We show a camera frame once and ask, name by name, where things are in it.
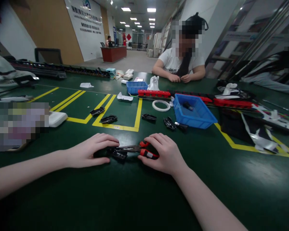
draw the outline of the pliers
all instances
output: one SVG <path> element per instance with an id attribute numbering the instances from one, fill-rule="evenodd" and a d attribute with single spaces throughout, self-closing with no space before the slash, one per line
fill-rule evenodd
<path id="1" fill-rule="evenodd" d="M 153 154 L 149 150 L 145 149 L 150 145 L 149 142 L 141 141 L 139 145 L 130 145 L 124 147 L 117 147 L 116 151 L 118 152 L 140 152 L 141 156 L 147 157 L 149 159 L 158 159 L 160 156 Z"/>

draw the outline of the hand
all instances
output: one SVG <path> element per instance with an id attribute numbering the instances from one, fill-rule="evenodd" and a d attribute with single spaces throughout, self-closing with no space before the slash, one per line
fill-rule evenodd
<path id="1" fill-rule="evenodd" d="M 174 75 L 174 74 L 170 74 L 168 76 L 168 79 L 171 81 L 171 82 L 181 82 L 181 79 L 179 76 L 177 75 Z"/>
<path id="2" fill-rule="evenodd" d="M 189 81 L 192 80 L 192 78 L 189 74 L 182 76 L 181 79 L 184 83 L 188 83 Z"/>
<path id="3" fill-rule="evenodd" d="M 111 135 L 97 133 L 84 142 L 65 150 L 67 167 L 81 168 L 109 163 L 107 157 L 93 158 L 93 154 L 106 147 L 118 147 L 119 141 Z"/>
<path id="4" fill-rule="evenodd" d="M 177 144 L 168 136 L 155 133 L 144 140 L 151 143 L 160 155 L 157 160 L 148 159 L 147 157 L 139 155 L 138 158 L 145 165 L 172 176 L 188 168 Z"/>

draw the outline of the white t-shirt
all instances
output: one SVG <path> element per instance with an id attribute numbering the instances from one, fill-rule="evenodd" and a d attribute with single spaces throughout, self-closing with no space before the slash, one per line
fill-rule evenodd
<path id="1" fill-rule="evenodd" d="M 182 60 L 179 60 L 178 57 L 172 55 L 172 48 L 165 50 L 164 53 L 160 55 L 159 59 L 164 63 L 164 70 L 171 74 L 177 73 L 182 63 Z M 190 73 L 193 68 L 204 64 L 205 62 L 201 54 L 199 54 L 198 57 L 192 57 L 189 62 L 188 73 Z"/>

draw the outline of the white tape roll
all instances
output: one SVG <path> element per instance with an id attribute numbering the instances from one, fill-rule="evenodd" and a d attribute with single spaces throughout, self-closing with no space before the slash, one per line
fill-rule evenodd
<path id="1" fill-rule="evenodd" d="M 163 103 L 163 104 L 165 104 L 165 105 L 167 106 L 167 108 L 164 108 L 164 109 L 159 108 L 159 107 L 157 107 L 157 106 L 155 105 L 156 103 Z M 156 111 L 166 112 L 166 111 L 169 111 L 169 109 L 170 109 L 170 104 L 167 103 L 167 102 L 164 101 L 164 100 L 155 100 L 155 101 L 153 101 L 153 103 L 152 103 L 152 107 L 153 107 Z"/>

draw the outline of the person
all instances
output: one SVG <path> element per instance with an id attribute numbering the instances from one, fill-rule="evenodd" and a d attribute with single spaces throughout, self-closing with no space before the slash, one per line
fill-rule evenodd
<path id="1" fill-rule="evenodd" d="M 111 42 L 111 36 L 108 35 L 106 42 L 105 42 L 106 47 L 109 47 L 109 42 Z"/>
<path id="2" fill-rule="evenodd" d="M 205 62 L 196 49 L 196 40 L 202 33 L 205 23 L 206 21 L 199 17 L 198 13 L 183 22 L 179 39 L 173 39 L 173 47 L 159 56 L 152 73 L 171 82 L 188 83 L 202 79 L 206 74 Z"/>
<path id="3" fill-rule="evenodd" d="M 171 175 L 189 202 L 203 230 L 247 230 L 185 163 L 176 143 L 161 133 L 144 139 L 158 151 L 157 160 L 139 155 L 147 166 Z M 107 134 L 95 134 L 82 143 L 44 156 L 0 168 L 0 199 L 26 184 L 59 169 L 82 168 L 109 163 L 107 157 L 93 154 L 106 147 L 118 147 L 119 141 Z"/>
<path id="4" fill-rule="evenodd" d="M 289 75 L 289 47 L 285 51 L 278 52 L 261 60 L 240 81 L 289 94 L 289 81 L 286 84 L 278 82 L 285 74 Z"/>

